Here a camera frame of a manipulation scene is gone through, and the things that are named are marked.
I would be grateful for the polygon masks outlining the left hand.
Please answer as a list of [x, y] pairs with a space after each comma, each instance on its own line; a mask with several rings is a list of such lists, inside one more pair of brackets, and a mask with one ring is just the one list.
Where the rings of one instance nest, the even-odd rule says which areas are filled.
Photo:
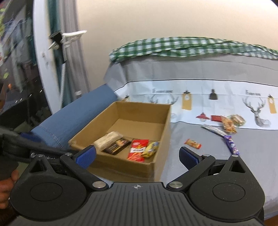
[[9, 205], [9, 197], [10, 193], [16, 183], [16, 181], [19, 179], [19, 171], [14, 170], [11, 173], [11, 177], [5, 180], [1, 180], [0, 184], [0, 209], [6, 209]]

